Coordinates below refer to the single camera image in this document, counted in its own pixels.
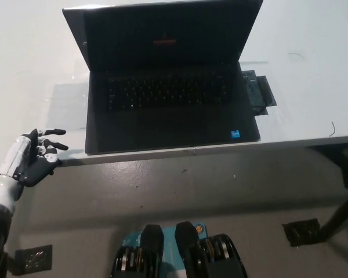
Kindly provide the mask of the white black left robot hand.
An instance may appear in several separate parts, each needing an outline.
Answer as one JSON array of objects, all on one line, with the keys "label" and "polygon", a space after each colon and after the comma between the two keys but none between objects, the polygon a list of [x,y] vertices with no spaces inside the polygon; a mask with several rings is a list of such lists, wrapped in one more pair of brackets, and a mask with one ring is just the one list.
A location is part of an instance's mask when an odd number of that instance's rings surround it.
[{"label": "white black left robot hand", "polygon": [[68,150],[68,146],[46,136],[65,134],[63,129],[34,129],[28,134],[20,135],[1,163],[0,175],[14,179],[21,186],[34,187],[61,165],[58,151]]}]

